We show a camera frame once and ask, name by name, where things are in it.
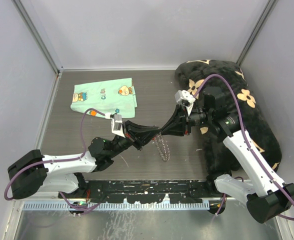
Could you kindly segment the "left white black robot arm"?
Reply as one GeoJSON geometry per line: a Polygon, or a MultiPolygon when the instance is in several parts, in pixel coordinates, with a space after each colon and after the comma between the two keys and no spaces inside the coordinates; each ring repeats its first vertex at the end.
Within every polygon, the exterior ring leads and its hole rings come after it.
{"type": "Polygon", "coordinates": [[[7,169],[9,184],[5,188],[12,196],[6,200],[22,200],[36,193],[63,192],[82,198],[87,193],[84,173],[102,172],[114,162],[114,157],[130,147],[141,150],[161,129],[143,126],[129,120],[111,123],[114,138],[95,137],[83,153],[52,156],[34,149],[26,153],[7,169]]]}

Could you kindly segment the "metal keyring disc with rings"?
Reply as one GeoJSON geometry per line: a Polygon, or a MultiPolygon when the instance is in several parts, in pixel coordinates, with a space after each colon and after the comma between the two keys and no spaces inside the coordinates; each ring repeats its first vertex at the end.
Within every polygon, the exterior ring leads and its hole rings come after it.
{"type": "Polygon", "coordinates": [[[164,137],[159,133],[153,138],[153,143],[155,144],[159,156],[163,162],[168,162],[170,160],[170,148],[168,142],[164,137]]]}

